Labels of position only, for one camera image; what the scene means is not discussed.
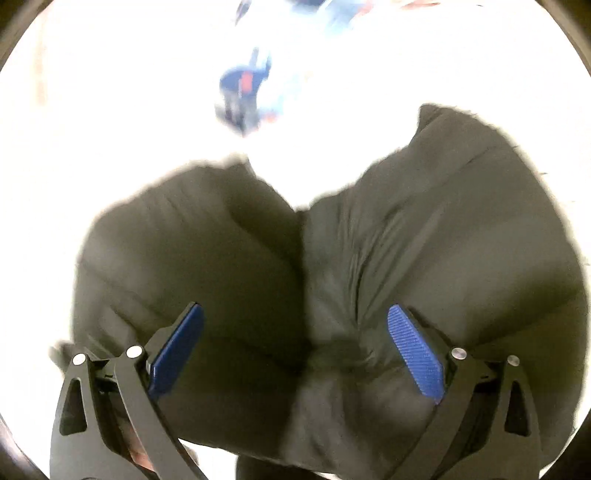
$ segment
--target metal pin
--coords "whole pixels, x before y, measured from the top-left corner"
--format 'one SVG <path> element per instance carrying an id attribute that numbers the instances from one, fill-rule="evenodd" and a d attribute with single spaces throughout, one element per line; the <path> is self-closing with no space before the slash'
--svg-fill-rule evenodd
<path id="1" fill-rule="evenodd" d="M 509 365 L 512 365 L 513 367 L 518 367 L 519 366 L 519 357 L 516 355 L 509 355 L 507 357 L 507 363 Z"/>
<path id="2" fill-rule="evenodd" d="M 84 362 L 86 362 L 86 355 L 83 353 L 79 353 L 79 354 L 75 355 L 74 358 L 72 359 L 72 363 L 74 365 L 82 365 Z"/>
<path id="3" fill-rule="evenodd" d="M 126 354 L 129 358 L 138 358 L 143 351 L 144 349 L 142 349 L 139 345 L 134 345 L 127 349 Z"/>
<path id="4" fill-rule="evenodd" d="M 464 360 L 468 354 L 463 348 L 456 347 L 452 350 L 452 357 L 456 360 Z"/>

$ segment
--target blue finger pad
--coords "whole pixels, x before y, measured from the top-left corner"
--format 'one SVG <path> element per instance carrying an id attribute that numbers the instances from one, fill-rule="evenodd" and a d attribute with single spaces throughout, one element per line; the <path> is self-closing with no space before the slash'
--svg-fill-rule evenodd
<path id="1" fill-rule="evenodd" d="M 421 393 L 439 404 L 445 394 L 443 365 L 399 305 L 388 310 L 388 330 Z"/>
<path id="2" fill-rule="evenodd" d="M 172 390 L 201 336 L 204 319 L 201 305 L 194 305 L 160 350 L 150 368 L 148 395 L 152 400 Z"/>

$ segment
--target blue object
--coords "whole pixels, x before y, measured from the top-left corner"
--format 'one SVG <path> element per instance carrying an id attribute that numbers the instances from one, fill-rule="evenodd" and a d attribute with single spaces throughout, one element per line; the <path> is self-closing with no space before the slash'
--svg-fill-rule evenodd
<path id="1" fill-rule="evenodd" d="M 443 365 L 419 328 L 400 305 L 388 310 L 390 337 L 400 351 L 421 393 L 439 405 L 445 395 Z"/>
<path id="2" fill-rule="evenodd" d="M 205 324 L 201 305 L 195 304 L 162 347 L 150 368 L 149 397 L 156 401 L 169 393 L 177 381 Z"/>

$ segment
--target white floor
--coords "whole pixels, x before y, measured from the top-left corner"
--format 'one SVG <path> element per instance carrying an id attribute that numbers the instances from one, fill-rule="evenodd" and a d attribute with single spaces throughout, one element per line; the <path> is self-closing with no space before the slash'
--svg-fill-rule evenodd
<path id="1" fill-rule="evenodd" d="M 591 275 L 591 77 L 534 0 L 368 15 L 289 115 L 245 141 L 212 109 L 236 3 L 55 0 L 0 73 L 0 411 L 46 473 L 61 387 L 46 352 L 69 335 L 86 231 L 189 161 L 247 153 L 305 205 L 405 145 L 421 103 L 457 106 L 543 173 Z M 577 425 L 590 406 L 586 393 Z M 233 478 L 232 455 L 198 452 L 211 480 Z"/>

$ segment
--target black puffer jacket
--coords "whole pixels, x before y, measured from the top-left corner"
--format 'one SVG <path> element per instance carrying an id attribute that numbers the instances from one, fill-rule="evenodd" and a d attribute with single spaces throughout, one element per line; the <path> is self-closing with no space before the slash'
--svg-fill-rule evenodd
<path id="1" fill-rule="evenodd" d="M 306 212 L 242 165 L 193 167 L 113 208 L 80 256 L 74 341 L 119 355 L 192 300 L 206 331 L 160 401 L 190 442 L 384 478 L 436 408 L 389 338 L 394 303 L 475 356 L 521 358 L 544 464 L 571 433 L 577 258 L 532 172 L 463 113 L 423 106 L 408 147 Z"/>

